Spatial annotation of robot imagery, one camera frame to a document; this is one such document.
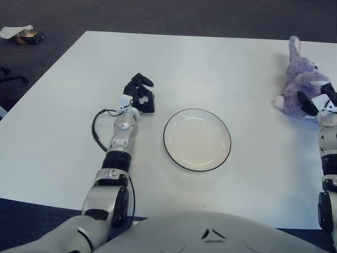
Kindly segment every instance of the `black cable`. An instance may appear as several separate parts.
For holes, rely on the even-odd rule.
[[[100,138],[98,137],[96,131],[95,131],[95,123],[96,123],[96,120],[98,118],[98,116],[100,116],[102,113],[104,112],[108,112],[108,114],[112,117],[117,117],[119,115],[121,115],[123,112],[121,112],[120,114],[117,114],[117,115],[112,115],[110,112],[116,112],[115,110],[112,110],[112,109],[103,109],[101,111],[98,112],[98,114],[96,114],[96,116],[94,117],[94,120],[93,120],[93,123],[91,125],[91,133],[93,134],[93,137],[94,137],[94,140],[97,142],[98,146],[101,147],[101,149],[104,150],[104,152],[107,151],[107,148],[100,142]],[[136,196],[135,196],[135,189],[133,187],[133,183],[132,183],[132,180],[131,180],[131,177],[129,175],[128,177],[130,179],[130,183],[131,183],[131,188],[132,188],[132,194],[133,194],[133,211],[132,211],[132,216],[131,216],[131,220],[130,220],[130,223],[129,225],[127,226],[127,228],[130,228],[131,225],[132,225],[132,221],[135,217],[135,207],[136,207]]]
[[[94,117],[93,123],[91,124],[91,133],[93,134],[94,140],[97,142],[98,146],[100,146],[101,149],[103,149],[104,152],[106,152],[107,148],[100,142],[100,138],[98,137],[98,134],[95,131],[96,120],[97,120],[98,116],[100,116],[104,112],[108,112],[108,114],[111,115],[112,117],[117,117],[117,116],[121,115],[123,112],[121,112],[120,114],[117,114],[117,115],[112,115],[110,112],[116,112],[115,110],[103,109],[103,110],[99,111],[98,114],[96,114],[96,116]]]
[[[131,225],[132,225],[133,218],[135,217],[136,196],[135,196],[135,189],[134,189],[134,187],[133,187],[133,183],[132,183],[132,180],[131,180],[130,175],[128,176],[128,178],[130,179],[131,188],[132,188],[132,194],[133,194],[133,211],[132,211],[132,216],[131,216],[130,223],[129,223],[129,225],[127,226],[127,228],[130,228]]]
[[[130,100],[130,104],[124,106],[123,108],[127,108],[128,106],[130,106],[132,104],[132,102],[133,102],[133,99]]]

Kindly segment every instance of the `floor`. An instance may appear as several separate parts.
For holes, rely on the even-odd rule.
[[[337,42],[336,0],[13,0],[1,1],[0,9],[1,27],[32,24],[46,37],[27,46],[0,40],[0,66],[29,79],[0,84],[0,105],[7,110],[87,30],[278,40],[294,34]],[[0,199],[0,250],[35,240],[76,214]],[[322,231],[286,232],[333,252]]]

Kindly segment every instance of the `robotic arm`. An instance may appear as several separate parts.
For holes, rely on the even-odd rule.
[[[146,84],[150,82],[153,86],[149,79],[138,73],[130,82],[136,84],[133,85],[133,92],[129,92],[133,96],[123,94],[119,99],[119,109],[116,111],[118,118],[114,123],[115,132],[106,150],[102,168],[97,172],[84,201],[82,215],[67,220],[37,241],[5,250],[5,253],[89,253],[106,242],[113,228],[125,224],[129,200],[127,185],[130,180],[128,170],[131,161],[131,143],[134,140],[136,124],[140,120],[138,109],[143,112],[154,112],[154,96],[143,87],[144,81]],[[144,96],[150,96],[145,105],[139,102],[139,98]]]
[[[316,116],[320,125],[318,143],[324,192],[319,194],[319,224],[331,234],[337,249],[337,93],[331,83],[323,85],[321,93],[312,100],[302,92],[298,92],[298,97],[302,110],[310,116]]]

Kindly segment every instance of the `purple stuffed animal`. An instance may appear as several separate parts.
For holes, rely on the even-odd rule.
[[[296,36],[289,39],[290,63],[285,71],[286,88],[277,96],[275,105],[286,114],[303,119],[306,113],[301,110],[297,92],[303,92],[309,99],[321,94],[321,86],[329,83],[329,78],[318,72],[317,66],[300,55],[301,42]]]

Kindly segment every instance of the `white plate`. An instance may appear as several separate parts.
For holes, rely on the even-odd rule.
[[[231,137],[225,124],[201,109],[186,109],[173,115],[164,130],[169,156],[181,167],[209,171],[219,167],[231,150]]]

